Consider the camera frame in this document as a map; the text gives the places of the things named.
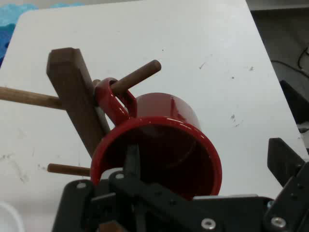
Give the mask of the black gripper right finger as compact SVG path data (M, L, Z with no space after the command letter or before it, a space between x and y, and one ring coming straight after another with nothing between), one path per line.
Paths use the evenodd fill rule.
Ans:
M268 142L267 166L283 189L266 211L267 232L307 232L309 230L309 163L281 138Z

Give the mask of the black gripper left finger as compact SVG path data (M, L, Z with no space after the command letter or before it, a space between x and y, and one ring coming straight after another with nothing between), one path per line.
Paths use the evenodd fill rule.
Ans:
M215 229L206 212L159 184L140 179L137 145L125 152L122 172L93 184L68 183L52 227L55 232L206 232Z

